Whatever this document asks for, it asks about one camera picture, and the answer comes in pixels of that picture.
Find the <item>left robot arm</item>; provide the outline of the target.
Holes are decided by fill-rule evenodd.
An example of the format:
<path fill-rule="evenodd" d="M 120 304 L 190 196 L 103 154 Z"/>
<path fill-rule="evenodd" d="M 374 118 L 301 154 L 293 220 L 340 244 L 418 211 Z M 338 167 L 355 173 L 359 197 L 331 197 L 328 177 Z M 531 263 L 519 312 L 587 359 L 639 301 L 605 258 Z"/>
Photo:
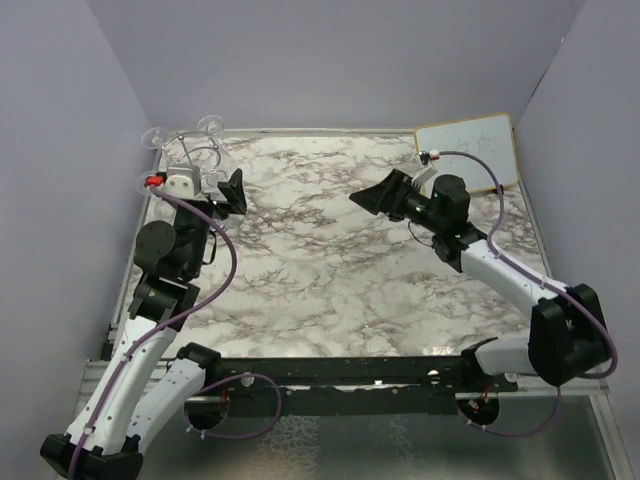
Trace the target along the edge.
<path fill-rule="evenodd" d="M 173 205 L 173 221 L 155 220 L 137 233 L 133 262 L 142 271 L 129 317 L 113 356 L 76 419 L 44 440 L 41 457 L 66 479 L 135 479 L 151 442 L 195 392 L 220 385 L 221 371 L 207 360 L 178 359 L 147 386 L 165 351 L 191 314 L 218 298 L 229 279 L 205 299 L 193 281 L 213 258 L 209 242 L 230 240 L 222 220 L 247 211 L 243 172 L 219 182 L 221 196 L 203 190 L 196 167 L 170 167 L 147 175 L 145 188 Z"/>

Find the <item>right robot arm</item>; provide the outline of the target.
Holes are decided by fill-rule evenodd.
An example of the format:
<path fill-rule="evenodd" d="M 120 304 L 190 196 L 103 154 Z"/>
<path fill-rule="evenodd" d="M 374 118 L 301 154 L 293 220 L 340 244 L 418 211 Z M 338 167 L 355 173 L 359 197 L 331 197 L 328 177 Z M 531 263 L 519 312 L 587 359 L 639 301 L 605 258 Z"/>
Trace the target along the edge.
<path fill-rule="evenodd" d="M 527 335 L 492 338 L 464 351 L 469 360 L 460 365 L 459 378 L 467 389 L 481 391 L 506 373 L 534 375 L 558 387 L 612 360 L 595 291 L 545 279 L 491 245 L 469 220 L 471 198 L 462 178 L 440 175 L 431 195 L 424 196 L 407 174 L 394 169 L 349 198 L 373 215 L 429 230 L 442 262 L 484 283 L 528 317 Z"/>

